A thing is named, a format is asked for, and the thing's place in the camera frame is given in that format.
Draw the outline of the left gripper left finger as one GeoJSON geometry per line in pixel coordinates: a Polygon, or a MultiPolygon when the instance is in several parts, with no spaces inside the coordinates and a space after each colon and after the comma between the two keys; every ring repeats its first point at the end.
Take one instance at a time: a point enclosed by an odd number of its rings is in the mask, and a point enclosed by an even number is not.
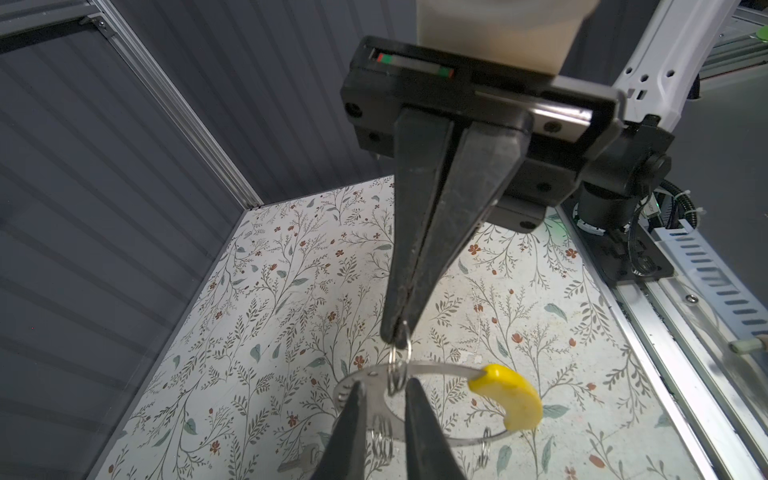
{"type": "Polygon", "coordinates": [[[366,387],[356,382],[311,479],[362,479],[365,475],[366,431],[366,387]]]}

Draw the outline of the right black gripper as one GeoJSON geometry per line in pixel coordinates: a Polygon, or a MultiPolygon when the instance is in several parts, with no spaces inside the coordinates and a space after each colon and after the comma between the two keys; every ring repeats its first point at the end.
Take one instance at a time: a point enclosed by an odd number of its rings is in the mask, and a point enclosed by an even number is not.
{"type": "Polygon", "coordinates": [[[387,344],[415,331],[482,221],[530,232],[568,198],[624,110],[610,87],[374,36],[340,95],[360,147],[395,165],[387,344]]]}

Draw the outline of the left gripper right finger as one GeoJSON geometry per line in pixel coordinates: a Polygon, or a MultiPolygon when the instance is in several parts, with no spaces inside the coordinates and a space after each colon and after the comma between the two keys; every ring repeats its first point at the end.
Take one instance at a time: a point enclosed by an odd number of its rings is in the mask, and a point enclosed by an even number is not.
{"type": "Polygon", "coordinates": [[[408,479],[465,479],[417,378],[405,386],[405,445],[408,479]]]}

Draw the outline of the large keyring with yellow grip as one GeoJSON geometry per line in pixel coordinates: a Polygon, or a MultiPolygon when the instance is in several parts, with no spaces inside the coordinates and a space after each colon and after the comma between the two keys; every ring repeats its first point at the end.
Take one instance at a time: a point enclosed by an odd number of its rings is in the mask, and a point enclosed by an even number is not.
{"type": "MultiPolygon", "coordinates": [[[[380,364],[347,374],[332,400],[339,416],[356,382],[366,387],[366,457],[376,466],[406,457],[405,386],[417,378],[463,474],[488,467],[493,447],[537,429],[545,408],[536,388],[501,364],[460,364],[434,357],[416,361],[413,348],[390,347],[380,364]]],[[[339,416],[334,423],[333,431],[339,416]]]]}

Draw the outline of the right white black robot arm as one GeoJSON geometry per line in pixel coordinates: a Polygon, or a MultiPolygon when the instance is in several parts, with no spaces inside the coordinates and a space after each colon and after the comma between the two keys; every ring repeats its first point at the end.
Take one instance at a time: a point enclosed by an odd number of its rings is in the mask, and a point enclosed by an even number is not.
{"type": "Polygon", "coordinates": [[[619,250],[617,280],[661,278],[642,201],[732,1],[662,1],[617,79],[561,70],[593,1],[421,1],[417,40],[365,36],[340,95],[358,143],[394,162],[382,340],[404,347],[483,222],[521,233],[570,197],[619,250]]]}

